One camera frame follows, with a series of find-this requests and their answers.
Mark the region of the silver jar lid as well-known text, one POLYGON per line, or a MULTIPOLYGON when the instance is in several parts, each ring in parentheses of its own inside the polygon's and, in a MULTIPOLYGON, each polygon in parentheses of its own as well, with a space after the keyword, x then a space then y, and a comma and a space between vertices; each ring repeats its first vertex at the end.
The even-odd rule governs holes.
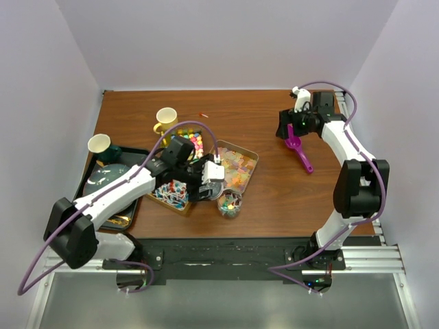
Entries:
POLYGON ((215 200, 219 198, 224 191, 223 182, 208 182, 200 187, 200 195, 203 199, 215 200))

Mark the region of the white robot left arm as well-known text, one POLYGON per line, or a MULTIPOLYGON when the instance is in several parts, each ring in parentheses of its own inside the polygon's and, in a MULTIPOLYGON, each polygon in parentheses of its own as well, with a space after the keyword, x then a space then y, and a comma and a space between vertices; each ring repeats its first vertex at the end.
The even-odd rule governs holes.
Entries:
POLYGON ((158 187, 184 182, 190 202, 217 199, 223 190, 225 168, 218 153, 189 162, 194 144, 180 136, 171 140, 159 156, 149 153, 120 178, 73 202, 59 199, 52 209, 44 241, 72 269, 92 259, 116 259, 125 268, 141 264, 142 247, 129 234, 101 233, 114 214, 158 187))

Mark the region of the purple plastic scoop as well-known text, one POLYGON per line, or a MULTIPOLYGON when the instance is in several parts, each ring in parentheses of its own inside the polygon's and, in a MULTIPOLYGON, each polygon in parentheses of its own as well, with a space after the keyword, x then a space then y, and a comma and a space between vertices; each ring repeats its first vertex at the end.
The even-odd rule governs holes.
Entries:
POLYGON ((302 149, 302 142, 301 139, 294 135, 294 129, 292 125, 287 126, 287 138, 285 139, 285 145, 296 152, 296 155, 300 159, 303 167, 305 168, 305 171, 308 174, 313 173, 313 166, 311 165, 308 157, 305 155, 303 149, 302 149))

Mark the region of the clear glass jar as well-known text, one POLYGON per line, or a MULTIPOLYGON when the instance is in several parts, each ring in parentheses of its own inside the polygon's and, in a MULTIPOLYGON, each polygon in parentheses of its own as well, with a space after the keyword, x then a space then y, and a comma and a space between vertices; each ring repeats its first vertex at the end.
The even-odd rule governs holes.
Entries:
POLYGON ((241 193, 228 189, 217 199, 217 208, 221 216, 232 219, 239 215, 242 203, 241 193))

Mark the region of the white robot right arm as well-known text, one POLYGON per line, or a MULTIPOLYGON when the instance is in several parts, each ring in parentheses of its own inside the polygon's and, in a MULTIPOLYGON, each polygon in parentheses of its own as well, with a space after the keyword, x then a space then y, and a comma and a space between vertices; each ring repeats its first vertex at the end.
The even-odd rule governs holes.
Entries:
POLYGON ((341 170, 333 191, 334 210, 326 223, 309 239, 301 252, 294 252, 292 266, 307 263, 323 268, 337 256, 344 241, 359 225, 383 212, 390 174, 387 160, 378 160, 354 136, 349 119, 335 110, 331 91, 310 92, 293 87, 295 104, 279 113, 276 136, 284 141, 316 133, 333 151, 341 170))

